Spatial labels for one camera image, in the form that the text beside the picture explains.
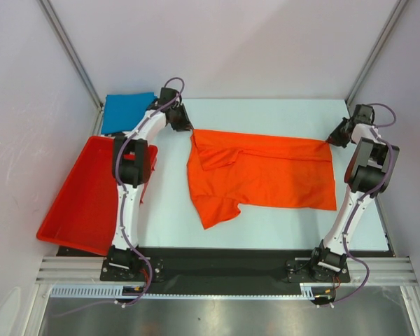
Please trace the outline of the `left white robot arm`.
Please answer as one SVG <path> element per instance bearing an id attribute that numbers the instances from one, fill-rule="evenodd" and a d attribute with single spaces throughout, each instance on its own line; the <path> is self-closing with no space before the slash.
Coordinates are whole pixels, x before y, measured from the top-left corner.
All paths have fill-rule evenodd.
<path id="1" fill-rule="evenodd" d="M 182 102 L 182 91 L 164 86 L 135 128 L 113 139 L 112 170 L 118 209 L 105 268 L 108 273 L 117 272 L 127 280 L 136 278 L 144 263 L 137 250 L 137 226 L 142 195 L 153 170 L 149 146 L 168 125 L 177 132 L 193 128 Z"/>

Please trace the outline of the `orange t shirt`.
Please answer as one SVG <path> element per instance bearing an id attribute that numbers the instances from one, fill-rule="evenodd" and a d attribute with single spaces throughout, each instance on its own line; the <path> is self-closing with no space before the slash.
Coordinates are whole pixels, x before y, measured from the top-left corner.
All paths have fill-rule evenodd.
<path id="1" fill-rule="evenodd" d="M 188 187 L 205 230 L 236 218 L 240 205 L 337 208 L 325 141 L 195 129 L 190 143 Z"/>

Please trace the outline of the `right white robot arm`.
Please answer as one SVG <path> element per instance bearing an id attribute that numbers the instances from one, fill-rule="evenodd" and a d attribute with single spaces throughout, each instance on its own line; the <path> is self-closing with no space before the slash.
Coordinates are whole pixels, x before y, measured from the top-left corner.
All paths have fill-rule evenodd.
<path id="1" fill-rule="evenodd" d="M 309 275 L 315 281 L 339 276 L 352 258 L 350 243 L 368 205 L 383 193 L 391 180 L 399 147 L 382 138 L 379 129 L 396 123 L 396 113 L 383 103 L 358 104 L 349 118 L 329 135 L 327 142 L 338 147 L 354 144 L 356 149 L 346 168 L 346 192 L 342 207 L 329 233 L 315 248 Z"/>

